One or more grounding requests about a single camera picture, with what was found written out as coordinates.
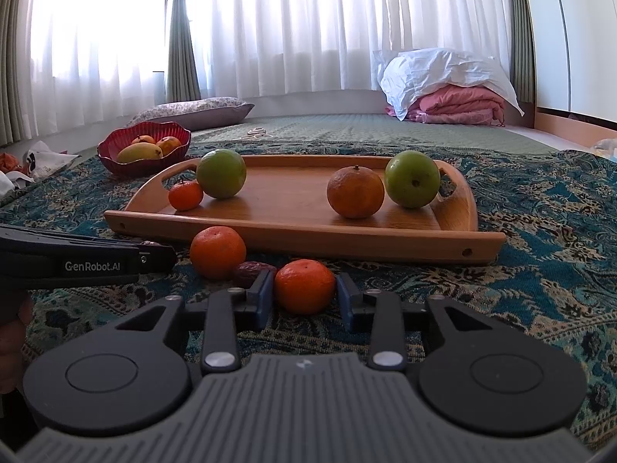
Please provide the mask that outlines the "person's left hand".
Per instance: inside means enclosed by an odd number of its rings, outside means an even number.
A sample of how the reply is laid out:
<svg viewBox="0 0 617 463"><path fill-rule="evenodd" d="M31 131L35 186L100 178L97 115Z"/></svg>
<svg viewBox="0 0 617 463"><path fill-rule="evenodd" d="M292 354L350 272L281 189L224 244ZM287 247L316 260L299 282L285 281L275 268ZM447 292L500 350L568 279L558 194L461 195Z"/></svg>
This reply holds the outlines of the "person's left hand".
<svg viewBox="0 0 617 463"><path fill-rule="evenodd" d="M32 318L32 300L27 297L13 321L1 327L0 339L0 394L16 388L22 371L21 349L25 343L26 329Z"/></svg>

